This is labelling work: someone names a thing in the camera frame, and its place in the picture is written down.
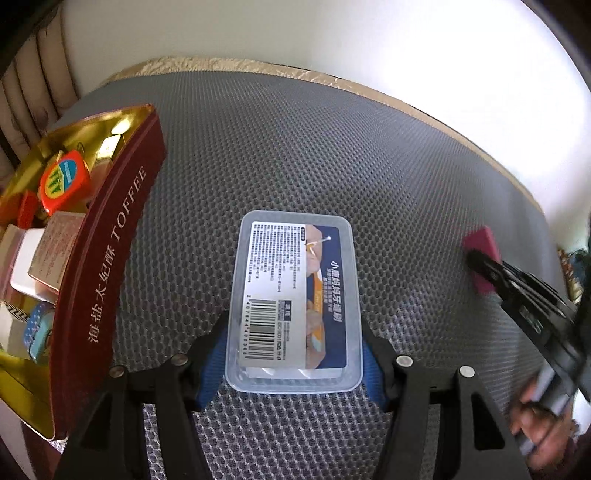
gray mesh fabric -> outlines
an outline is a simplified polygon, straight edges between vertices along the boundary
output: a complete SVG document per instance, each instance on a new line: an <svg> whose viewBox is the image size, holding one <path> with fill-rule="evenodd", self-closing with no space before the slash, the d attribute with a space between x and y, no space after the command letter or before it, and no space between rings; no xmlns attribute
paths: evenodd
<svg viewBox="0 0 591 480"><path fill-rule="evenodd" d="M251 73L120 80L59 123L138 103L156 106L168 156L127 260L115 362L154 367L207 332L229 307L241 218L278 209L349 220L362 313L400 352L450 371L472 365L500 408L539 366L498 298L475 294L460 242L487 224L505 260L564 292L548 227L462 144L361 96ZM145 418L163 478L151 407ZM195 415L215 478L368 478L389 420L363 387L270 396L225 383ZM429 432L425 477L436 425Z"/></svg>

white label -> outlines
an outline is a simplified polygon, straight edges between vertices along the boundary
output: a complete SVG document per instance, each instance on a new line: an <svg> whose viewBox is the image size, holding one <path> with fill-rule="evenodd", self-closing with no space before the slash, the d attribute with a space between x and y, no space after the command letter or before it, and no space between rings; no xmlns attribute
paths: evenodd
<svg viewBox="0 0 591 480"><path fill-rule="evenodd" d="M253 222L242 304L243 367L306 367L306 226Z"/></svg>

barcode number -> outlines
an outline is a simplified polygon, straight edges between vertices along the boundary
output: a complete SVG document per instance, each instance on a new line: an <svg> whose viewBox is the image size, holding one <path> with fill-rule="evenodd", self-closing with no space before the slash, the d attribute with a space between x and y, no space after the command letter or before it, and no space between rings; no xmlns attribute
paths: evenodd
<svg viewBox="0 0 591 480"><path fill-rule="evenodd" d="M244 358L273 360L277 335L277 301L250 300L246 305Z"/></svg>

clear plastic box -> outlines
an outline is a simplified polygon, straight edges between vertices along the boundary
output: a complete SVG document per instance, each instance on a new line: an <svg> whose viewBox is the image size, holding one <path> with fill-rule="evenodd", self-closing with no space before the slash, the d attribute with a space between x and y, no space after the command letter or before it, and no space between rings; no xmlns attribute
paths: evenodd
<svg viewBox="0 0 591 480"><path fill-rule="evenodd" d="M353 233L342 217L253 211L242 219L226 379L239 391L336 393L363 375Z"/></svg>

pink sponge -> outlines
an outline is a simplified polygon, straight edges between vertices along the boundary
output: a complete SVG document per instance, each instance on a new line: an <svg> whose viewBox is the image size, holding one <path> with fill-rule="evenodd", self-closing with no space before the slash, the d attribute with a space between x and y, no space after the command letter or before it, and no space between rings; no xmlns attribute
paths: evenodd
<svg viewBox="0 0 591 480"><path fill-rule="evenodd" d="M495 237L492 234L492 230L487 226L481 227L464 237L462 246L464 247L465 252L479 250L482 253L487 254L496 262L501 262L501 253L496 246ZM495 291L495 288L491 283L475 272L472 272L472 280L474 281L474 286L478 293L490 293L491 291Z"/></svg>

